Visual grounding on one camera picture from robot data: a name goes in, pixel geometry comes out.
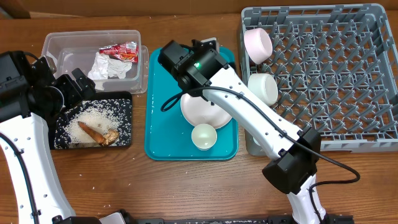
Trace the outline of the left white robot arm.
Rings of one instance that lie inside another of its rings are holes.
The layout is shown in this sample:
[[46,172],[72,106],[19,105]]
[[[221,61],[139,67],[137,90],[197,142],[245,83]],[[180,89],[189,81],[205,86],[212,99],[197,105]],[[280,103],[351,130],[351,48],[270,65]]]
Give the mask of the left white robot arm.
[[51,58],[1,54],[1,149],[18,205],[19,223],[99,223],[79,217],[60,185],[50,153],[49,121],[95,94],[95,84],[76,68],[54,77]]

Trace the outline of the cream green bowl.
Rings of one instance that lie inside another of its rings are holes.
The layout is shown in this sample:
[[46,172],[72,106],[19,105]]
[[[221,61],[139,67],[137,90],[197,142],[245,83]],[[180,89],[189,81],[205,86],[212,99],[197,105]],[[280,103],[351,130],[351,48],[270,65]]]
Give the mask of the cream green bowl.
[[277,102],[277,83],[268,73],[252,74],[248,80],[248,88],[267,106],[272,106]]

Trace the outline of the brown food scrap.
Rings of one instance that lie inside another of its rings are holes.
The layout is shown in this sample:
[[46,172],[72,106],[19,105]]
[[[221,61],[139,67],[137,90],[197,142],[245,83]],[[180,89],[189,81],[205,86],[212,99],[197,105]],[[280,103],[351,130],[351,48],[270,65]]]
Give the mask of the brown food scrap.
[[108,132],[104,135],[105,146],[112,145],[118,138],[119,138],[119,132],[115,129],[109,129]]

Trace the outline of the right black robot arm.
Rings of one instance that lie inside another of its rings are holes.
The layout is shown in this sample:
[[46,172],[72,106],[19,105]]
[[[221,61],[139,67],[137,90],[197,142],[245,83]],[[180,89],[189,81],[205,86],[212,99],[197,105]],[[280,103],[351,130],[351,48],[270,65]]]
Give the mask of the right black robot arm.
[[271,159],[262,174],[288,196],[294,221],[323,223],[326,220],[326,211],[314,186],[321,146],[318,131],[300,129],[275,113],[208,44],[195,42],[193,47],[188,47],[172,40],[161,48],[158,62],[182,91],[168,99],[162,111],[171,109],[186,93],[216,104],[243,126]]

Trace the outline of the large white plate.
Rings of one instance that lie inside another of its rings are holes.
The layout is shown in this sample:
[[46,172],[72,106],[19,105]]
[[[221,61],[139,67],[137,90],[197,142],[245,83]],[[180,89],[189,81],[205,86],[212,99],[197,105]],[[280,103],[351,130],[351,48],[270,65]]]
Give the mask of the large white plate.
[[183,117],[192,125],[209,124],[215,129],[227,125],[232,116],[218,105],[205,101],[202,97],[192,97],[188,93],[180,99]]

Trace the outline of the red snack wrapper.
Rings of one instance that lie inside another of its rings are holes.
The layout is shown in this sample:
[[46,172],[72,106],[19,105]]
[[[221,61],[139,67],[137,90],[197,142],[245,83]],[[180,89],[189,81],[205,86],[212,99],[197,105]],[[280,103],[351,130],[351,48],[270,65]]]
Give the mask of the red snack wrapper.
[[137,63],[139,59],[139,45],[137,42],[125,42],[99,48],[100,54],[123,62]]

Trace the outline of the white napkin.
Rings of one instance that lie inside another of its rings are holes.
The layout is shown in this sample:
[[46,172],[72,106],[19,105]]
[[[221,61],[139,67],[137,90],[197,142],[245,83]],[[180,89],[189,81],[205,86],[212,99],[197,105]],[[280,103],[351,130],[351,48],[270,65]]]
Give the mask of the white napkin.
[[101,91],[126,90],[126,79],[137,75],[137,67],[132,62],[113,59],[109,55],[96,53],[88,78],[94,81],[95,88]]

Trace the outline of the brown carrot stick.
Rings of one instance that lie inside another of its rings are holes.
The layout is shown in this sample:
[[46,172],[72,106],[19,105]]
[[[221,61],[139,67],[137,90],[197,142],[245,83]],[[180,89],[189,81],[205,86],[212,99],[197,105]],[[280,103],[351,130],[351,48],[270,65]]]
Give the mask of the brown carrot stick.
[[94,129],[87,126],[85,123],[79,121],[79,127],[84,130],[86,134],[88,134],[96,143],[99,145],[105,146],[108,143],[108,140],[99,132],[95,131]]

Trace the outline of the small white cup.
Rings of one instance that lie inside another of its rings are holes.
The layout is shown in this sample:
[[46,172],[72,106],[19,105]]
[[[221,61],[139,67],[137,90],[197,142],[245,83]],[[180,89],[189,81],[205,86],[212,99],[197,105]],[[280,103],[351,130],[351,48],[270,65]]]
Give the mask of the small white cup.
[[191,133],[193,144],[201,151],[207,151],[213,147],[217,138],[216,129],[210,124],[198,124]]

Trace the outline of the pink bowl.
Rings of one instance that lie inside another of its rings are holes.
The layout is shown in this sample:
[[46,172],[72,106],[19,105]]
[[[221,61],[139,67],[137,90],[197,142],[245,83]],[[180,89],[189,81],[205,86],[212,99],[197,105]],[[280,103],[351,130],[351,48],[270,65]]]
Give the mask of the pink bowl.
[[273,53],[271,38],[262,28],[247,30],[244,33],[244,46],[255,64],[263,63]]

